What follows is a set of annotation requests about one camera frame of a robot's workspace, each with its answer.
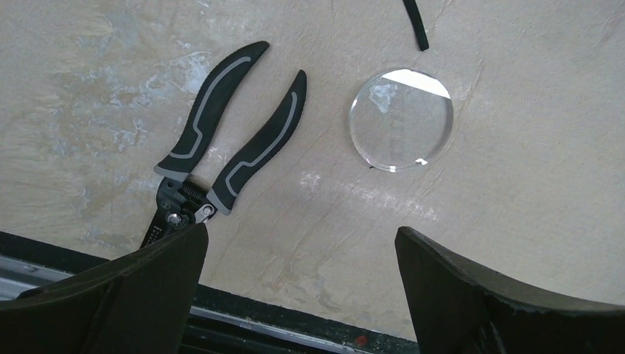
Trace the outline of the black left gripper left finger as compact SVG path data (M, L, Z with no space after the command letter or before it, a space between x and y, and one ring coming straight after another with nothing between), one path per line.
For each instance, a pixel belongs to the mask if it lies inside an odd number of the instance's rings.
M176 353L206 257L205 226L1 303L3 353Z

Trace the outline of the clear round disc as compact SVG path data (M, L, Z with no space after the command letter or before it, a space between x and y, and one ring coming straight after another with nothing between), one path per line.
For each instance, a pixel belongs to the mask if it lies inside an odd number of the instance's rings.
M428 166L447 144L453 123L447 88L413 69L372 77L348 113L355 150L370 167L390 173Z

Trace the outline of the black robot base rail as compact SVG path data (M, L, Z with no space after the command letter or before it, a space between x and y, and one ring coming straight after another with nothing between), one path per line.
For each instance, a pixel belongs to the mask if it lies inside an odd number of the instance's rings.
M107 259L1 233L1 299L63 280ZM418 353L415 341L197 287L180 353Z

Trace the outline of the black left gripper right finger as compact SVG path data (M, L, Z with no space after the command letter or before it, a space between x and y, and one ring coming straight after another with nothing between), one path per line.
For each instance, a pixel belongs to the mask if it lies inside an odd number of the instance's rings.
M624 307L558 294L408 226L394 241L422 353L622 353Z

